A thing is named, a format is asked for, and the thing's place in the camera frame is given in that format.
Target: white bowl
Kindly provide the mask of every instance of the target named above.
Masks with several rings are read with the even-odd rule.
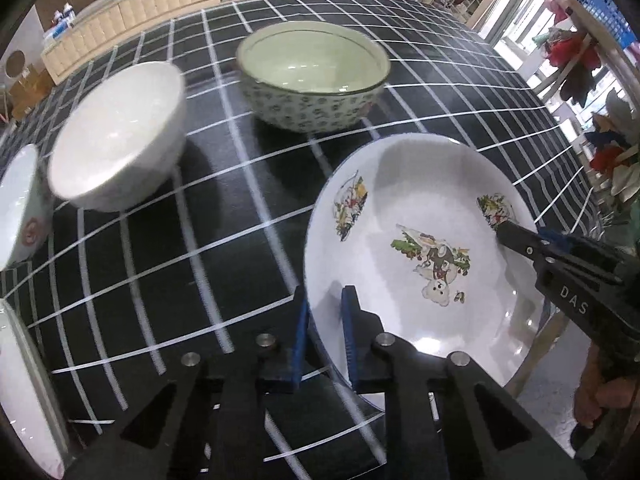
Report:
[[[372,142],[335,171],[306,236],[305,286],[321,343],[346,379],[340,292],[418,350],[463,350],[497,383],[520,367],[544,297],[532,263],[500,246],[492,225],[536,225],[487,158],[447,137]],[[383,406],[382,396],[372,402]]]
[[[53,203],[33,144],[21,149],[0,183],[0,270],[30,258],[51,229]]]
[[[62,478],[70,458],[66,421],[38,350],[5,300],[0,300],[0,404],[35,463]]]
[[[342,130],[364,117],[391,70],[367,36],[323,22],[283,22],[242,41],[242,92],[263,121],[286,130]]]
[[[73,111],[56,139],[51,190],[85,209],[135,206],[177,164],[184,114],[184,76],[171,63],[140,63],[108,78]]]

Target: black and white grid tablecloth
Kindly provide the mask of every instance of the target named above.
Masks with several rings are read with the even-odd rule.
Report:
[[[234,56],[281,20],[326,20],[367,34],[391,59],[386,89],[352,130],[303,137],[258,123]],[[597,211],[580,163],[526,83],[436,7],[403,0],[252,0],[171,20],[82,67],[11,135],[0,168],[28,142],[46,164],[79,101],[137,62],[171,60],[188,83],[186,152],[145,203],[121,214],[59,203],[34,259],[2,273],[2,295],[37,341],[84,443],[180,356],[233,348],[302,283],[306,226],[331,172],[356,148],[433,132],[482,152],[540,226],[586,234]],[[305,371],[295,396],[268,396],[268,478],[348,479],[385,461],[384,417]]]

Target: floral pattern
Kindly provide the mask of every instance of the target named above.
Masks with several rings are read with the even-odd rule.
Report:
[[[393,240],[391,246],[410,260],[418,260],[414,272],[427,280],[422,289],[423,298],[447,306],[450,301],[449,285],[459,275],[468,275],[471,268],[468,249],[453,247],[445,240],[437,240],[399,224],[398,228],[403,238]],[[465,303],[465,293],[458,290],[453,301]]]
[[[334,218],[335,231],[341,242],[347,239],[351,228],[362,213],[367,195],[364,180],[358,176],[358,172],[340,186],[334,200]]]
[[[518,221],[513,212],[513,207],[511,207],[509,201],[501,193],[478,197],[478,207],[493,230],[495,230],[496,226],[507,220],[513,222]]]
[[[334,132],[349,128],[366,115],[382,90],[353,96],[295,94],[265,86],[245,75],[241,77],[244,97],[263,121],[304,134]]]

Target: bowl rim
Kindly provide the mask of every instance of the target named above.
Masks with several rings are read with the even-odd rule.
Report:
[[[172,70],[174,70],[175,75],[178,76],[178,82],[180,83],[180,89],[178,90],[178,95],[177,95],[177,101],[178,101],[178,107],[180,107],[185,100],[186,97],[186,82],[185,82],[185,78],[184,78],[184,72],[174,63],[172,63],[171,61],[146,61],[146,62],[142,62],[142,63],[136,63],[135,65],[129,66],[123,70],[120,70],[118,73],[114,74],[113,76],[109,76],[107,79],[105,79],[103,82],[101,82],[100,84],[97,84],[82,100],[85,101],[87,100],[92,94],[94,94],[95,91],[97,91],[103,83],[111,80],[112,78],[118,77],[120,74],[126,73],[127,71],[133,72],[133,70],[145,66],[145,65],[169,65],[172,67]],[[66,124],[68,123],[68,119],[65,122],[65,125],[61,128],[60,133],[58,134],[57,138],[56,138],[56,142],[53,145],[53,148],[51,149],[50,152],[50,160],[49,163],[47,165],[47,173],[46,173],[46,178],[47,178],[47,182],[49,184],[49,188],[51,190],[51,192],[63,199],[63,200],[69,200],[69,201],[75,201],[78,199],[83,199],[87,196],[91,196],[94,195],[96,192],[102,192],[107,186],[108,184],[114,179],[114,177],[116,177],[119,173],[121,173],[125,168],[129,168],[131,167],[137,160],[140,159],[140,156],[142,155],[142,153],[145,151],[146,148],[149,147],[149,145],[151,143],[153,143],[155,140],[158,139],[158,136],[160,134],[160,132],[164,129],[164,127],[166,126],[166,123],[163,125],[162,128],[160,128],[160,130],[156,133],[156,135],[153,137],[153,139],[151,139],[148,143],[146,143],[146,145],[142,148],[140,148],[139,150],[137,150],[137,152],[134,154],[133,158],[124,166],[122,166],[118,171],[116,171],[115,173],[113,173],[109,178],[103,180],[102,182],[100,182],[100,184],[97,184],[96,186],[92,187],[91,189],[87,189],[84,190],[82,192],[62,192],[60,190],[60,186],[58,186],[58,182],[57,179],[53,177],[53,168],[54,168],[54,161],[55,159],[55,155],[56,155],[56,148],[58,147],[58,143],[60,141],[60,139],[62,138],[62,135],[65,131],[65,127]]]
[[[353,34],[354,36],[359,36],[361,38],[364,38],[367,43],[367,46],[370,47],[372,54],[375,55],[376,58],[380,58],[380,60],[383,62],[383,75],[382,77],[380,77],[378,79],[377,82],[365,87],[365,88],[359,88],[357,90],[351,90],[348,92],[337,92],[337,91],[310,91],[310,90],[292,90],[289,88],[284,88],[283,86],[268,82],[254,74],[251,73],[250,70],[247,70],[246,65],[242,62],[242,58],[243,55],[246,51],[247,48],[247,43],[248,41],[253,38],[253,40],[255,41],[255,35],[256,34],[262,34],[265,37],[268,36],[272,36],[274,34],[276,34],[277,32],[275,31],[275,29],[281,28],[281,27],[287,27],[287,25],[289,27],[292,27],[292,30],[308,30],[308,29],[298,29],[299,27],[303,27],[303,26],[311,26],[311,27],[315,27],[315,30],[318,30],[319,28],[327,28],[329,29],[328,32],[334,31],[334,32],[344,32],[347,31],[350,34]],[[341,36],[345,39],[346,38],[344,35],[341,34],[337,34],[337,36]],[[287,94],[297,94],[297,95],[307,95],[307,96],[352,96],[352,95],[358,95],[358,94],[363,94],[365,92],[369,92],[372,90],[375,90],[376,88],[379,88],[380,85],[383,85],[385,83],[385,81],[388,79],[389,77],[389,73],[391,72],[391,62],[389,61],[389,56],[386,54],[386,51],[384,48],[382,48],[379,44],[375,43],[369,36],[367,36],[366,34],[363,34],[357,30],[351,30],[350,28],[347,27],[343,27],[341,25],[335,25],[335,23],[329,23],[329,22],[314,22],[312,20],[301,20],[301,21],[294,21],[294,22],[281,22],[281,23],[274,23],[273,25],[269,25],[267,27],[261,28],[259,30],[256,30],[255,32],[249,34],[246,38],[244,38],[244,40],[242,40],[240,42],[240,45],[238,46],[238,50],[236,51],[236,63],[238,64],[238,68],[240,69],[240,72],[242,73],[242,75],[247,76],[248,78],[252,79],[255,82],[258,82],[262,85],[268,86],[271,89],[274,90],[278,90]]]
[[[18,208],[17,206],[14,206],[12,208],[7,208],[7,212],[17,211],[18,212],[17,214],[20,217],[20,221],[18,222],[18,228],[16,229],[12,237],[13,240],[11,244],[11,250],[7,251],[6,256],[4,258],[0,258],[0,270],[6,270],[7,267],[13,263],[11,261],[11,256],[12,254],[14,254],[15,245],[16,245],[16,242],[18,241],[18,236],[20,236],[20,233],[22,232],[22,224],[24,224],[24,217],[25,217],[25,214],[27,213],[27,207],[31,200],[31,194],[33,193],[33,183],[36,179],[36,175],[38,174],[38,149],[36,148],[36,145],[33,143],[29,143],[23,146],[20,149],[20,151],[18,151],[18,153],[14,155],[14,158],[12,158],[11,162],[9,162],[9,165],[7,166],[6,171],[2,176],[2,180],[0,180],[0,186],[2,186],[2,184],[4,184],[4,178],[6,177],[6,174],[8,173],[8,171],[11,169],[11,166],[14,164],[14,162],[20,155],[23,155],[25,153],[27,154],[31,153],[31,155],[33,156],[32,164],[30,167],[31,174],[29,177],[29,185],[28,185],[28,189],[26,189],[27,200],[24,201],[21,208]]]

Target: metal screw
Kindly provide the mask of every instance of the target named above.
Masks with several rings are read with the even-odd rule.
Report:
[[[273,346],[273,345],[276,344],[276,336],[274,336],[273,334],[269,334],[269,333],[258,334],[255,337],[255,343],[260,348],[269,348],[270,346]]]
[[[200,362],[200,354],[196,354],[196,352],[187,352],[182,356],[180,362],[185,366],[195,366]]]
[[[453,352],[451,362],[456,366],[467,366],[471,362],[471,357],[466,352]]]
[[[381,332],[376,336],[376,343],[380,346],[391,346],[396,342],[396,336],[389,332]]]

